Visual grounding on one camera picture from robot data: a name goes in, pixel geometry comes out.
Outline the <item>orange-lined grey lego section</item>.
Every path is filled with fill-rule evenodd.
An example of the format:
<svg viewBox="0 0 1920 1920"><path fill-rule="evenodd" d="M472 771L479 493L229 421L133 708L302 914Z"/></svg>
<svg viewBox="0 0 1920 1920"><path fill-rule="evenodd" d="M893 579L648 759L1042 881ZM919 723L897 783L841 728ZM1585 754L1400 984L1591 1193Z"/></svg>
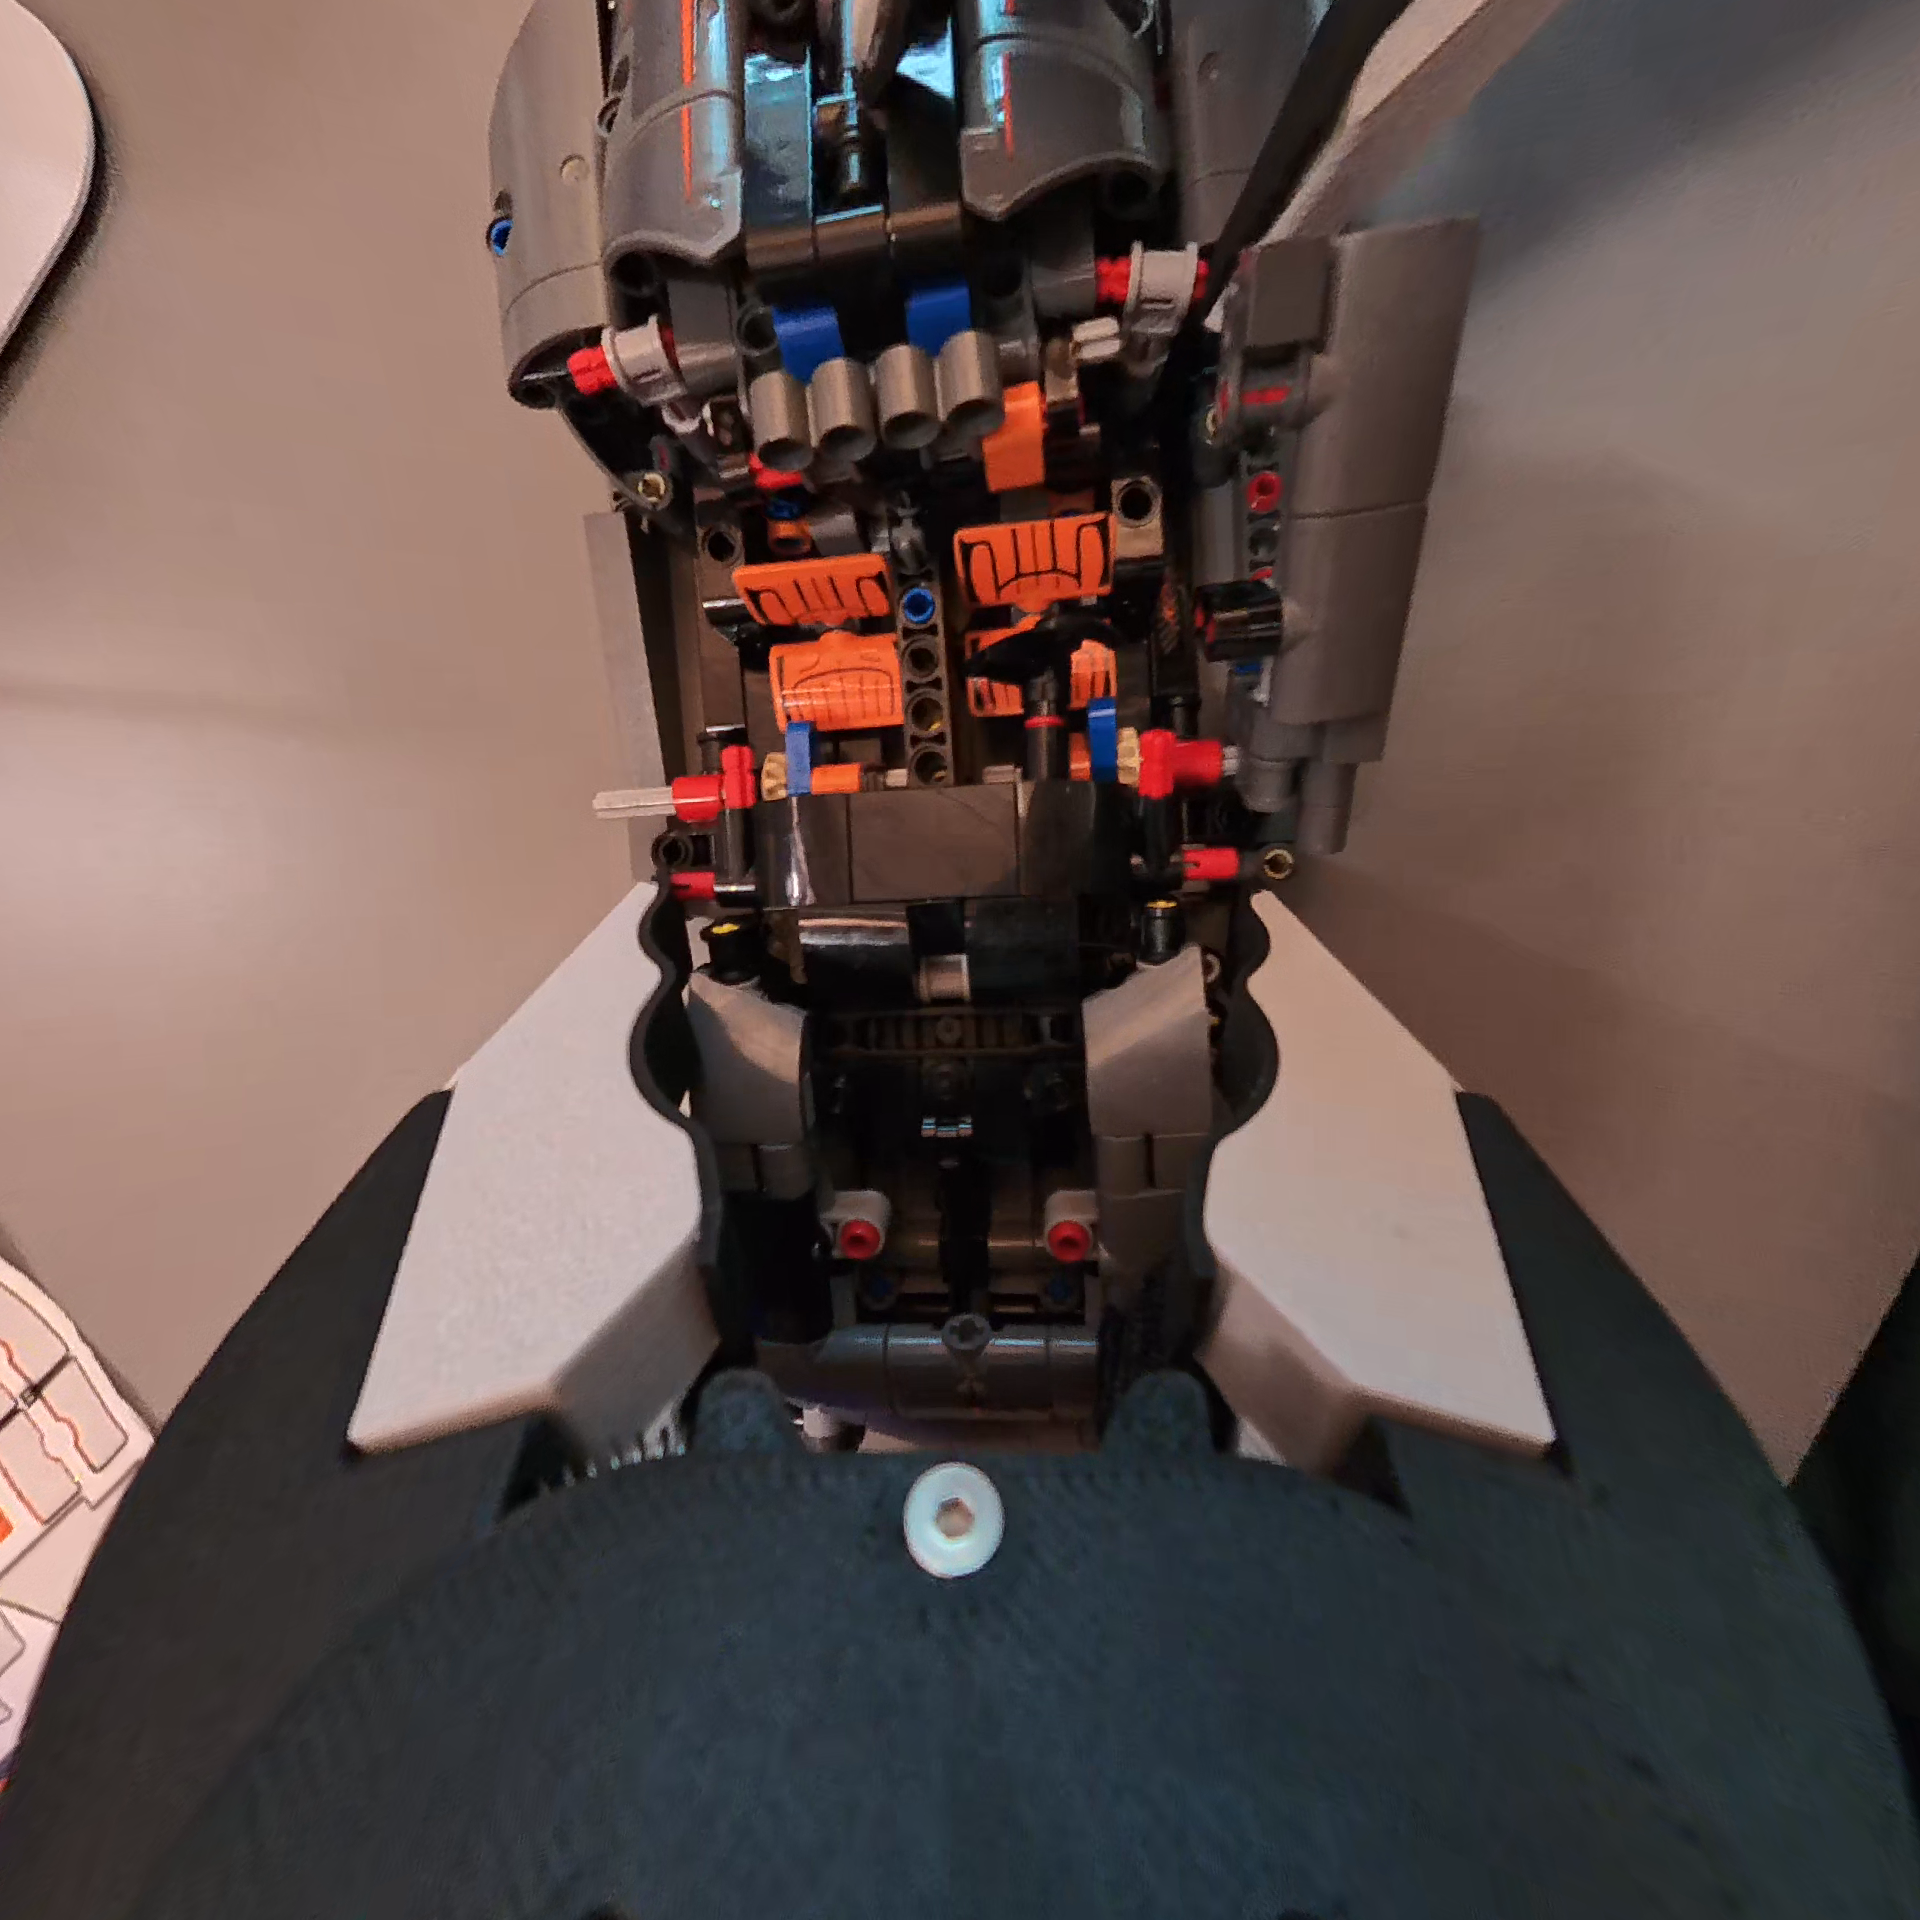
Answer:
<svg viewBox="0 0 1920 1920"><path fill-rule="evenodd" d="M1143 219L1159 53L1154 5L618 5L606 260L916 274L1047 210Z"/></svg>

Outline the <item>lego sticker sheet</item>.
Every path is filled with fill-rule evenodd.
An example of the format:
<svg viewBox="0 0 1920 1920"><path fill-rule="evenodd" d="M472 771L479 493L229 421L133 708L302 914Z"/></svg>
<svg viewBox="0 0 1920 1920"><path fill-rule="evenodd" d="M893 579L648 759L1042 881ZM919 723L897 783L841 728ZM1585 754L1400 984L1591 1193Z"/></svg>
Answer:
<svg viewBox="0 0 1920 1920"><path fill-rule="evenodd" d="M73 1319L1 1263L1 1772L64 1613L153 1447Z"/></svg>

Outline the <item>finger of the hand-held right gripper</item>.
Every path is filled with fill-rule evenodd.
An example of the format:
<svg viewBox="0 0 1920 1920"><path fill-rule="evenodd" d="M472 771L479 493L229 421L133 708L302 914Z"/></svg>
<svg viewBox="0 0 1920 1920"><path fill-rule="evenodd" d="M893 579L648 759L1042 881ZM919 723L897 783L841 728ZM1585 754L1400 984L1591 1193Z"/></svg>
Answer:
<svg viewBox="0 0 1920 1920"><path fill-rule="evenodd" d="M1191 241L1210 249L1298 77L1325 5L1191 5ZM1408 5L1350 82L1303 178L1254 241L1329 237L1398 181L1432 136L1521 48L1521 3Z"/></svg>

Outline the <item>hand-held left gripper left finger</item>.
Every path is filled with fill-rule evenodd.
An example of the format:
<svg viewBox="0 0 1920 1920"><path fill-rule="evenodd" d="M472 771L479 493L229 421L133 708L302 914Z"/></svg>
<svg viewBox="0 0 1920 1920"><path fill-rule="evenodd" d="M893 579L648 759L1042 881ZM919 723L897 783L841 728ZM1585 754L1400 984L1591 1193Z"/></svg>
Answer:
<svg viewBox="0 0 1920 1920"><path fill-rule="evenodd" d="M638 1443L714 1348L703 1177L633 1042L669 972L638 882L455 1072L348 1437L394 1452L543 1418Z"/></svg>

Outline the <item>grey black lego car chassis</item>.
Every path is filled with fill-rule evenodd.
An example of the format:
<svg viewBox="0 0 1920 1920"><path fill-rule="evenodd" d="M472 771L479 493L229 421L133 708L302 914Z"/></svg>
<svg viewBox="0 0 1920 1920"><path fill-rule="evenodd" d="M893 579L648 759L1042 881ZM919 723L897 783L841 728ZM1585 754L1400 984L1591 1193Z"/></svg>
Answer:
<svg viewBox="0 0 1920 1920"><path fill-rule="evenodd" d="M706 922L721 1341L814 1447L1101 1418L1201 1312L1236 914L1384 747L1478 229L1254 229L1408 5L1325 5L1210 249L1154 5L1149 215L796 282L608 265L617 8L528 8L484 237L508 392L613 493L597 809Z"/></svg>

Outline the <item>person's green shirt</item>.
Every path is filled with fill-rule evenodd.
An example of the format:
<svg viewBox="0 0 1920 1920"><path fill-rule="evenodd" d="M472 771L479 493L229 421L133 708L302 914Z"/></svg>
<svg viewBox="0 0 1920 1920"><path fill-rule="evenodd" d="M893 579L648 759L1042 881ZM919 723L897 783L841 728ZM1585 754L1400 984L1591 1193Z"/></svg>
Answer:
<svg viewBox="0 0 1920 1920"><path fill-rule="evenodd" d="M1917 1716L1917 1296L1906 1285L1841 1388L1792 1497L1888 1706Z"/></svg>

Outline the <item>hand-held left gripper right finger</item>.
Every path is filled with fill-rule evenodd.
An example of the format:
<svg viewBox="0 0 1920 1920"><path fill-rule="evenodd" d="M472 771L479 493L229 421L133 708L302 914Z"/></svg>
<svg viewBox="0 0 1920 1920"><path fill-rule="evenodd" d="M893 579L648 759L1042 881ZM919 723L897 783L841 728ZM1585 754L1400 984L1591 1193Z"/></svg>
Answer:
<svg viewBox="0 0 1920 1920"><path fill-rule="evenodd" d="M1247 994L1278 1072L1210 1157L1200 1363L1276 1456L1372 1420L1541 1456L1553 1427L1454 1077L1270 893Z"/></svg>

